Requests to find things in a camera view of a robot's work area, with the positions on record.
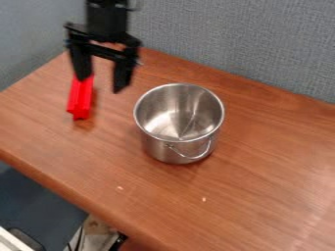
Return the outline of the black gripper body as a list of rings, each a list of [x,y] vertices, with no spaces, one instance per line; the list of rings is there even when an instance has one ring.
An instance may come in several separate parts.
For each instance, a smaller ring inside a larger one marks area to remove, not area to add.
[[[120,55],[136,58],[141,41],[128,33],[128,13],[138,9],[140,0],[85,0],[85,22],[66,23],[66,47],[98,43],[124,46]]]

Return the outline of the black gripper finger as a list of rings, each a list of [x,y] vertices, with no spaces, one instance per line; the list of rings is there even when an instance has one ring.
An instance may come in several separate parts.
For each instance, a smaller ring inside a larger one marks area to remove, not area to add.
[[[77,80],[84,80],[92,75],[92,56],[84,46],[72,45],[69,55],[73,65],[73,71]]]
[[[114,63],[112,92],[118,93],[130,83],[136,61],[125,59]]]

